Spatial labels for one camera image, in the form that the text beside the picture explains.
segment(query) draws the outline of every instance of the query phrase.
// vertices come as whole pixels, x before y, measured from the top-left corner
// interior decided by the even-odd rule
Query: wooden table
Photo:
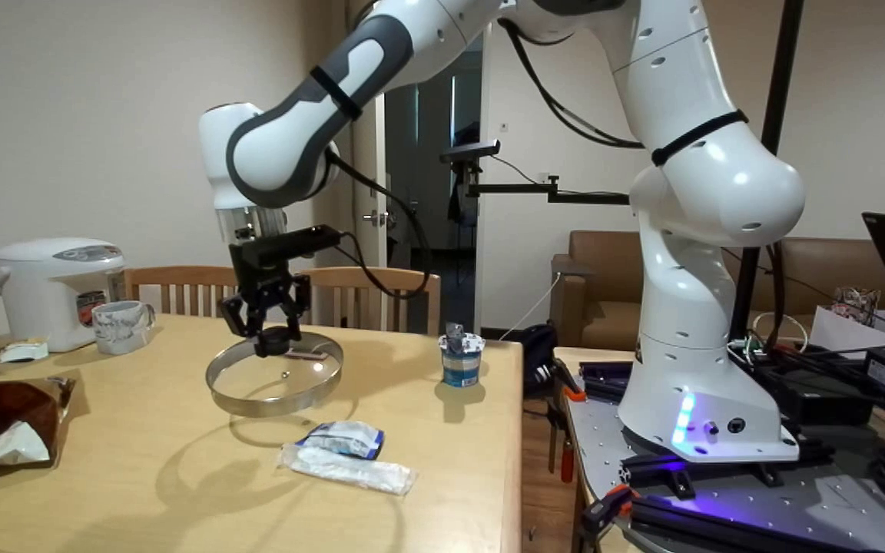
[[[213,401],[205,363],[237,342],[218,320],[160,315],[146,351],[0,371],[80,377],[57,465],[0,469],[0,550],[520,550],[520,344],[490,344],[482,383],[453,391],[432,337],[315,330],[344,346],[344,377],[289,418]],[[415,469],[408,495],[277,466],[284,442],[339,418],[387,434],[381,459]]]

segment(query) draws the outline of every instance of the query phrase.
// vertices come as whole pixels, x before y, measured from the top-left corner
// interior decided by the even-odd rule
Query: metal pole
[[[785,15],[780,15],[780,27],[779,27],[773,74],[770,74],[770,93],[767,93],[767,113],[765,113],[765,125],[761,125],[761,145],[770,152],[779,152],[779,145],[780,145],[786,93],[789,93],[789,77],[792,77],[792,58],[795,58],[800,29],[802,29],[802,9],[805,9],[805,0],[785,0]],[[729,337],[744,337],[749,328],[757,267],[758,267],[758,249],[744,249],[744,262],[742,262],[742,274],[739,274],[739,300],[736,300]]]

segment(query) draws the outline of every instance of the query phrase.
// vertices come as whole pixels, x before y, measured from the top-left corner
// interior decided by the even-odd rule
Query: mug
[[[101,352],[119,356],[148,344],[157,311],[146,300],[107,300],[93,311]]]

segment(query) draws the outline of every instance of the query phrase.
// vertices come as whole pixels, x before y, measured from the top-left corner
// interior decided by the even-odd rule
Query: floor
[[[569,553],[576,486],[551,474],[545,399],[522,410],[522,553]]]

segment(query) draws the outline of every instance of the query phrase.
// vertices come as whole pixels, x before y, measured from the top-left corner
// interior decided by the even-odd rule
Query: blue light
[[[673,429],[670,442],[679,445],[679,442],[687,439],[691,410],[696,410],[696,393],[681,391],[679,419],[675,419],[675,429]]]

